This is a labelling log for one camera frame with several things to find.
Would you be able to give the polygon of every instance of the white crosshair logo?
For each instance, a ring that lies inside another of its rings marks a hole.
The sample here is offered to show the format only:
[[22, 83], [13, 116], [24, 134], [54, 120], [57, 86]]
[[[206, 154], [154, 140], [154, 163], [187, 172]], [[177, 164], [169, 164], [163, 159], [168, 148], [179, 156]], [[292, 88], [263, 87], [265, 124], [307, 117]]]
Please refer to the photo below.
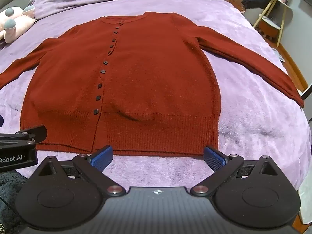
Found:
[[163, 191], [161, 191], [160, 189], [157, 189], [157, 190], [155, 190], [153, 193], [158, 195], [158, 194], [163, 193]]

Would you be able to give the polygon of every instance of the cardigan sleeve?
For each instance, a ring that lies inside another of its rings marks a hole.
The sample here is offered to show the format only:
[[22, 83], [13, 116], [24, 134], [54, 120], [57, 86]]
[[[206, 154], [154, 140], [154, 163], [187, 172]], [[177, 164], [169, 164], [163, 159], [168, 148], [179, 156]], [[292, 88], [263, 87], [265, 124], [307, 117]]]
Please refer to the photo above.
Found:
[[11, 81], [19, 78], [23, 72], [37, 67], [41, 58], [47, 52], [53, 50], [58, 44], [66, 41], [66, 39], [73, 37], [77, 31], [78, 26], [74, 26], [58, 38], [46, 39], [26, 57], [15, 60], [3, 73], [0, 74], [0, 89]]
[[303, 108], [304, 101], [291, 78], [263, 56], [208, 27], [197, 26], [176, 13], [172, 13], [172, 20], [181, 34], [196, 38], [201, 49], [243, 65]]

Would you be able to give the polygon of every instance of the neckline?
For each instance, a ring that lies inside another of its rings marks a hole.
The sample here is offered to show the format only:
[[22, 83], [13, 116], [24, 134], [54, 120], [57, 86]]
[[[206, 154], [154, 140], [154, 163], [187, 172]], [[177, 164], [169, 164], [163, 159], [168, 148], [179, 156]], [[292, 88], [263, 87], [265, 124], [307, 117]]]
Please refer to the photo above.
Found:
[[129, 23], [129, 22], [137, 21], [141, 18], [145, 18], [149, 14], [150, 14], [150, 12], [146, 11], [143, 15], [139, 15], [139, 16], [108, 16], [108, 17], [101, 17], [100, 19], [104, 23], [108, 23], [111, 25], [117, 25], [118, 23], [125, 24], [125, 23]]

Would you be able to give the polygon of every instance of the blue gripper pad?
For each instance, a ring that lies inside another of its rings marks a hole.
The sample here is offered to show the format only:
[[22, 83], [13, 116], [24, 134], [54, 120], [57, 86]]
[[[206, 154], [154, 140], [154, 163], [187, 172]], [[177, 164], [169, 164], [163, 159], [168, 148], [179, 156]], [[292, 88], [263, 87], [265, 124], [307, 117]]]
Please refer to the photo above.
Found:
[[216, 149], [205, 147], [204, 161], [214, 172], [216, 172], [228, 163], [229, 157]]
[[87, 158], [87, 161], [100, 172], [104, 171], [112, 160], [113, 148], [110, 145], [106, 145], [104, 148], [99, 149]]

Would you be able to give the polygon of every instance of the lavender bedspread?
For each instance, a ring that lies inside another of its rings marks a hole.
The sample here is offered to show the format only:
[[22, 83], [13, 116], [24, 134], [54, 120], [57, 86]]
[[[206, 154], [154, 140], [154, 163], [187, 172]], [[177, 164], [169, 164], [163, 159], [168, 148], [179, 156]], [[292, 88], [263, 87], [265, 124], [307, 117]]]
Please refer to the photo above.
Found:
[[[145, 11], [179, 13], [261, 54], [285, 71], [268, 44], [240, 12], [224, 0], [87, 0], [87, 5], [83, 5], [83, 0], [79, 3], [76, 0], [33, 0], [32, 3], [41, 19], [0, 51], [0, 72], [15, 59], [26, 56], [44, 39], [58, 37], [74, 25], [102, 16], [141, 15]], [[205, 54], [221, 91], [219, 150], [246, 159], [269, 155], [298, 188], [311, 161], [311, 132], [303, 111], [293, 100], [243, 66]], [[0, 90], [0, 115], [4, 117], [0, 133], [19, 130], [21, 107], [33, 73], [34, 70], [24, 72]], [[39, 161], [51, 154], [56, 153], [39, 151]], [[60, 160], [74, 156], [63, 152], [57, 155]], [[29, 167], [19, 172], [29, 177], [34, 169]], [[126, 189], [129, 186], [190, 188], [212, 174], [212, 170], [197, 158], [115, 156], [104, 173]]]

